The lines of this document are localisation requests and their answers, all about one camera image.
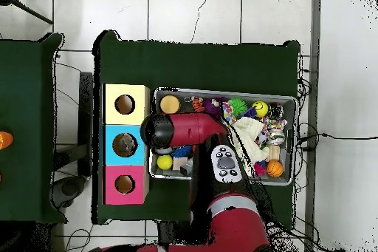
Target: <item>circular hole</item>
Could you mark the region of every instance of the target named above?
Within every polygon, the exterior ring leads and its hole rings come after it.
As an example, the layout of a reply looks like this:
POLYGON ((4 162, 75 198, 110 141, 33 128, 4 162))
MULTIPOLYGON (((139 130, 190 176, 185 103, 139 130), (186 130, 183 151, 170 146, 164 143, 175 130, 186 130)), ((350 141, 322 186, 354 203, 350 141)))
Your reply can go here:
POLYGON ((132 134, 118 134, 113 140, 113 151, 119 157, 130 157, 137 147, 137 139, 132 134))
POLYGON ((120 95, 114 102, 115 109, 120 114, 131 114, 135 110, 135 101, 130 95, 120 95))
POLYGON ((135 182, 130 175, 118 176, 114 184, 121 194, 129 194, 135 189, 135 182))

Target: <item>green felt surface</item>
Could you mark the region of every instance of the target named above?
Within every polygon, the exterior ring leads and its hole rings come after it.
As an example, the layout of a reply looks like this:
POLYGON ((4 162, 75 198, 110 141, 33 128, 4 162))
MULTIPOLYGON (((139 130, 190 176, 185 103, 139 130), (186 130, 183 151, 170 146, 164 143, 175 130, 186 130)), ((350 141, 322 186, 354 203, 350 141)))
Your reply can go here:
MULTIPOLYGON (((171 86, 297 97, 298 52, 296 41, 285 46, 174 44, 120 41, 108 31, 100 40, 100 82, 144 84, 151 92, 171 86)), ((278 220, 291 227, 292 184, 267 190, 278 220)), ((188 196, 189 182, 184 180, 151 179, 143 205, 103 205, 99 192, 98 220, 188 220, 188 196)))
POLYGON ((14 141, 0 150, 0 220, 63 222, 51 205, 53 55, 62 41, 0 40, 0 131, 14 141))

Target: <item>yellow cube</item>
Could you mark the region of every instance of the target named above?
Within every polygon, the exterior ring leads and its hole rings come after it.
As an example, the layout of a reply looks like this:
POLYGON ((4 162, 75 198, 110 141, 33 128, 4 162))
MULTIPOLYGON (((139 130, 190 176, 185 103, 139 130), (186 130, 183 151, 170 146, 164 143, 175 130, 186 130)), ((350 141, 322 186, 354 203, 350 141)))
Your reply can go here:
POLYGON ((104 84, 105 122, 140 125, 149 114, 150 89, 143 85, 104 84))

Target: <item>wooden block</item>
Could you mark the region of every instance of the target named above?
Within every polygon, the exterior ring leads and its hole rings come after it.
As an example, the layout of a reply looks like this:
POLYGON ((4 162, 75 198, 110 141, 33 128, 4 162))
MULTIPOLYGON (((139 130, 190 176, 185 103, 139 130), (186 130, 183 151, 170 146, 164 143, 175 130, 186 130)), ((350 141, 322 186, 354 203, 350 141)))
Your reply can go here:
POLYGON ((105 126, 105 164, 109 165, 147 165, 148 148, 140 137, 140 126, 105 126))
POLYGON ((103 98, 105 121, 103 123, 140 125, 149 114, 150 89, 146 86, 103 84, 103 89, 105 89, 105 98, 103 98))
POLYGON ((266 158, 266 162, 270 160, 280 160, 280 146, 269 145, 269 156, 266 158))
POLYGON ((174 157, 173 158, 173 170, 179 171, 181 166, 184 166, 188 162, 187 157, 174 157))
POLYGON ((145 166, 106 166, 106 205, 143 204, 149 190, 149 175, 145 166))

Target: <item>shape sorter box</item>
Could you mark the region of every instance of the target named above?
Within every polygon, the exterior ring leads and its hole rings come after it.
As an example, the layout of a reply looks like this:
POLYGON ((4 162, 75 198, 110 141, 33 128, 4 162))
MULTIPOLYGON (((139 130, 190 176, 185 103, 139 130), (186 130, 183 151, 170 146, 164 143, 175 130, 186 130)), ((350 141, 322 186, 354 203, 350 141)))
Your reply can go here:
POLYGON ((106 166, 105 176, 104 204, 139 205, 144 203, 149 184, 149 176, 145 166, 106 166), (126 194, 117 190, 117 179, 122 176, 128 176, 133 181, 132 191, 126 194))
POLYGON ((140 137, 140 126, 106 125, 105 126, 105 165, 147 165, 148 148, 140 137), (113 149, 113 143, 119 134, 129 134, 134 138, 136 149, 129 157, 119 156, 113 149))
POLYGON ((149 113, 150 89, 144 85, 103 84, 103 91, 103 123, 140 125, 149 113))

